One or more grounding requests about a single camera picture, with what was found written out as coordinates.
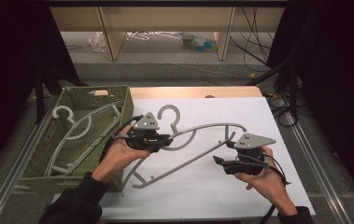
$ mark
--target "basket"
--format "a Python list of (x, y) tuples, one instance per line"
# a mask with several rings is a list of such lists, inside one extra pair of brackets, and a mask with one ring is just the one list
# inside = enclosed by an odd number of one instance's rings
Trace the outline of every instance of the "basket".
[[(70, 113), (65, 108), (60, 109), (62, 105), (70, 108), (74, 115), (72, 121), (78, 125), (74, 127), (73, 122), (68, 120), (71, 119)], [(104, 133), (110, 135), (115, 132), (122, 123), (132, 117), (134, 110), (128, 86), (63, 88), (55, 108), (58, 107), (56, 114), (59, 118), (51, 116), (46, 119), (20, 178), (23, 185), (40, 194), (56, 194), (76, 187), (86, 172), (92, 172), (99, 164), (108, 139)], [(99, 112), (91, 115), (91, 120), (87, 119), (88, 114), (93, 111)], [(114, 120), (116, 117), (120, 119), (118, 123)], [(112, 122), (117, 125), (110, 129)], [(89, 148), (91, 150), (68, 175), (58, 169), (51, 169), (51, 175), (45, 175), (56, 148), (60, 150), (53, 167), (60, 169), (68, 169), (84, 152), (87, 153)], [(112, 177), (109, 191), (120, 191), (121, 180), (122, 171)]]

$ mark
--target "hanger hook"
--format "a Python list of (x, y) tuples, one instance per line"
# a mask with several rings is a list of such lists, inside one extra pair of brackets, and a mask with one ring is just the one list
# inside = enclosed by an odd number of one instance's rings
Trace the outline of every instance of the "hanger hook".
[(74, 112), (72, 112), (71, 108), (69, 108), (69, 107), (66, 106), (66, 105), (58, 105), (58, 106), (54, 107), (54, 109), (53, 109), (53, 111), (52, 111), (52, 116), (53, 116), (55, 119), (59, 118), (59, 116), (58, 116), (58, 111), (59, 111), (60, 109), (64, 109), (64, 110), (68, 111), (68, 114), (69, 114), (69, 115), (68, 115), (68, 120), (69, 120), (69, 122), (71, 122), (72, 124), (74, 124), (74, 123), (75, 123), (75, 121), (73, 120)]
[(174, 112), (176, 112), (177, 117), (174, 120), (174, 122), (171, 123), (171, 129), (173, 130), (174, 133), (177, 133), (177, 124), (179, 123), (179, 120), (180, 120), (180, 112), (176, 106), (165, 105), (162, 108), (160, 108), (159, 112), (157, 113), (157, 119), (162, 118), (162, 114), (163, 114), (164, 110), (166, 110), (166, 109), (172, 109), (172, 110), (174, 110)]

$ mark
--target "aluminum rail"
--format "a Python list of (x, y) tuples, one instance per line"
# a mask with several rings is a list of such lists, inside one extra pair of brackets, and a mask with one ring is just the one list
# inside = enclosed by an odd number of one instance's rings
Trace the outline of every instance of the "aluminum rail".
[[(287, 120), (289, 124), (292, 124), (294, 122), (294, 118), (291, 113), (287, 114)], [(314, 177), (319, 182), (319, 187), (322, 193), (324, 194), (328, 205), (331, 207), (331, 210), (337, 223), (352, 223), (342, 200), (334, 189), (329, 177), (326, 175), (325, 170), (322, 168), (322, 165), (319, 162), (319, 159), (314, 149), (311, 147), (307, 137), (305, 136), (299, 121), (297, 121), (296, 124), (293, 125), (291, 128), (293, 130), (293, 133), (295, 134), (296, 139), (298, 140), (301, 150), (304, 153), (305, 159), (307, 160), (311, 171), (314, 174)]]
[(48, 100), (47, 103), (47, 110), (45, 111), (45, 115), (43, 119), (40, 121), (39, 124), (36, 124), (34, 126), (34, 129), (32, 130), (30, 136), (28, 137), (24, 147), (22, 148), (22, 151), (19, 155), (19, 157), (16, 159), (14, 162), (13, 167), (11, 168), (10, 172), (7, 175), (7, 178), (5, 179), (4, 183), (2, 184), (0, 188), (0, 215), (2, 213), (3, 208), (5, 207), (7, 203), (7, 199), (9, 198), (11, 191), (13, 190), (14, 186), (16, 185), (22, 169), (25, 165), (25, 163), (28, 161), (28, 156), (31, 154), (31, 150), (33, 148), (33, 144), (35, 140), (37, 139), (43, 125), (45, 124), (46, 118), (49, 116), (51, 113), (51, 110), (53, 107), (55, 107), (57, 100), (59, 98), (59, 95), (53, 96)]

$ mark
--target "cabinet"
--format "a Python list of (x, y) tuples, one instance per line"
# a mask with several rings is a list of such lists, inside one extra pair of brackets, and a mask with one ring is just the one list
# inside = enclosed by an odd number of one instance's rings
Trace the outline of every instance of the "cabinet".
[(259, 7), (51, 7), (60, 31), (103, 32), (109, 59), (117, 60), (125, 31), (214, 32), (220, 60), (226, 60), (231, 32), (275, 33), (284, 8)]

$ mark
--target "table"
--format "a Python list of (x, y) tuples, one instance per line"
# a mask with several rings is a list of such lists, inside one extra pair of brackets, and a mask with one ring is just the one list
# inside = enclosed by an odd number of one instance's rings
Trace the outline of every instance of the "table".
[[(315, 214), (304, 187), (290, 159), (288, 150), (273, 119), (270, 108), (256, 87), (201, 87), (201, 88), (132, 88), (135, 115), (152, 112), (154, 115), (164, 105), (175, 105), (181, 114), (177, 128), (179, 131), (207, 123), (231, 122), (242, 124), (248, 133), (255, 133), (276, 139), (270, 147), (282, 165), (291, 185), (290, 197), (296, 204), (310, 208)], [(172, 133), (169, 124), (174, 121), (172, 111), (164, 111), (162, 119), (157, 119), (159, 133)], [(236, 132), (234, 141), (242, 134)], [(175, 139), (171, 147), (186, 141), (186, 136)], [(177, 167), (217, 144), (224, 137), (223, 128), (200, 130), (194, 140), (179, 151), (161, 150), (153, 153), (137, 169), (147, 181)], [(233, 160), (236, 152), (220, 147), (204, 155), (197, 161), (177, 170), (155, 183), (133, 189), (133, 184), (141, 184), (132, 176), (123, 191), (108, 193), (100, 202), (103, 207), (102, 221), (116, 222), (159, 222), (198, 220), (239, 220), (246, 217), (262, 217), (270, 203), (255, 190), (246, 191), (245, 184), (226, 175), (222, 167), (214, 163), (212, 156)], [(133, 162), (124, 171), (131, 171)]]

